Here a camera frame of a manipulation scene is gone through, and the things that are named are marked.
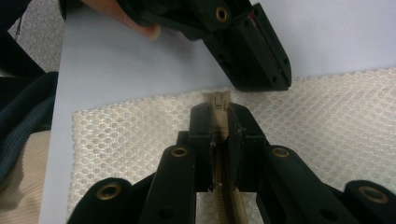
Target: dark fabric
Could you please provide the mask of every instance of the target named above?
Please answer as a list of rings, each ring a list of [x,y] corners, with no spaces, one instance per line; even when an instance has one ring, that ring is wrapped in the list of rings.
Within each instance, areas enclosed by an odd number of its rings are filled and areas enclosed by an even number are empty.
[[[0,0],[0,36],[21,17],[32,0]]]
[[[36,105],[24,118],[22,118],[18,126],[1,139],[0,183],[6,178],[8,172],[17,161],[24,144],[35,129],[35,126],[43,119],[47,111],[53,107],[54,102],[55,96],[51,96]]]
[[[0,136],[7,133],[33,106],[55,93],[57,77],[57,73],[39,77],[0,111]]]
[[[51,114],[57,80],[56,72],[35,79],[0,111],[0,182],[11,170],[29,135]]]
[[[0,111],[34,80],[35,78],[0,77]]]

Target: finger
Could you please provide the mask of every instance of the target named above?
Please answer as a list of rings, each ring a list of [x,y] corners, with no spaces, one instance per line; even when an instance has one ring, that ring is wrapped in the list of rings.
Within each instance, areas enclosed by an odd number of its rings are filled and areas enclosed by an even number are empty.
[[[139,34],[148,39],[154,40],[160,36],[161,28],[159,25],[152,25],[150,27],[139,26],[122,10],[117,0],[81,0],[87,6],[101,12],[107,16],[114,18],[137,31]]]
[[[154,24],[149,27],[139,26],[136,22],[134,22],[131,18],[128,17],[123,12],[123,20],[122,22],[129,26],[131,29],[136,30],[139,34],[145,36],[150,40],[156,40],[161,34],[161,26]]]

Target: mounting hole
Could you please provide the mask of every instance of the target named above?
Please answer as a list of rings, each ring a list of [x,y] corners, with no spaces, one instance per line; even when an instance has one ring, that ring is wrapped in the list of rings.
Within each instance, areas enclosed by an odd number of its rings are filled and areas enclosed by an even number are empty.
[[[226,22],[228,20],[228,12],[224,7],[218,7],[216,9],[216,18],[219,22]]]
[[[276,147],[273,149],[273,155],[281,158],[288,157],[290,153],[282,147]]]
[[[175,212],[173,209],[170,208],[163,208],[160,210],[160,212],[158,213],[158,216],[162,219],[170,219],[171,217],[173,217],[175,215]]]
[[[97,192],[96,197],[102,201],[110,200],[121,192],[121,185],[116,182],[112,182],[102,186]]]
[[[388,202],[388,196],[378,189],[368,187],[368,186],[361,186],[358,188],[358,191],[366,199],[368,199],[374,203],[387,203]]]
[[[189,151],[184,147],[176,147],[172,149],[172,156],[174,157],[184,157]]]
[[[338,219],[338,216],[329,209],[324,208],[324,209],[321,209],[319,212],[322,215],[322,217],[324,217],[325,219],[327,219],[329,221],[336,221]]]

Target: textured white fabric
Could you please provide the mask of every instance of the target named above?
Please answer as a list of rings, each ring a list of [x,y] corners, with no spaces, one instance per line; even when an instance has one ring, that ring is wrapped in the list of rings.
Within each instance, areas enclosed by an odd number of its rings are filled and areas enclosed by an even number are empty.
[[[14,168],[0,185],[0,223],[37,223],[50,132],[30,135]]]
[[[396,68],[298,79],[289,91],[231,91],[271,144],[294,149],[323,182],[343,189],[367,179],[396,191]],[[136,183],[154,172],[177,132],[188,130],[191,108],[203,101],[201,92],[191,92],[77,112],[69,214],[101,179]],[[247,215],[260,223],[254,197],[245,194]],[[196,222],[216,223],[216,213],[212,195],[199,194]]]

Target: black plastic part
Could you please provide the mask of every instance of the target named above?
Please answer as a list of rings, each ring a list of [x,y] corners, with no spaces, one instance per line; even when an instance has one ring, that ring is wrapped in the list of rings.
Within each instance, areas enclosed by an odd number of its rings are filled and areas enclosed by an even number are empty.
[[[258,158],[269,143],[250,111],[241,105],[228,106],[228,152],[233,183],[240,191],[257,192],[260,167]]]
[[[184,151],[177,153],[178,148]],[[195,152],[190,147],[176,145],[163,152],[139,224],[195,221],[194,166]]]
[[[332,186],[329,186],[327,184],[325,184],[325,185],[332,192],[332,194],[341,202],[342,198],[343,198],[343,191],[335,189]]]
[[[291,85],[288,55],[260,4],[233,0],[118,0],[141,25],[158,23],[188,39],[203,39],[240,91],[285,91]]]
[[[276,156],[275,148],[287,150],[289,156]],[[257,200],[262,217],[269,215],[270,223],[359,223],[293,150],[280,146],[263,148],[261,171]],[[275,194],[269,200],[268,192]],[[272,202],[281,207],[279,215],[286,217],[274,217],[265,211],[273,209]]]
[[[396,196],[376,183],[347,183],[343,203],[361,223],[396,223]]]
[[[94,184],[77,204],[69,224],[137,223],[154,175],[133,186],[120,178],[108,178]],[[96,193],[110,183],[120,185],[120,194],[111,200],[100,200]]]
[[[189,132],[180,131],[177,135],[176,145],[188,145],[189,144]]]
[[[211,141],[212,115],[207,103],[196,105],[191,110],[189,147],[196,155],[196,191],[207,192],[212,184]]]

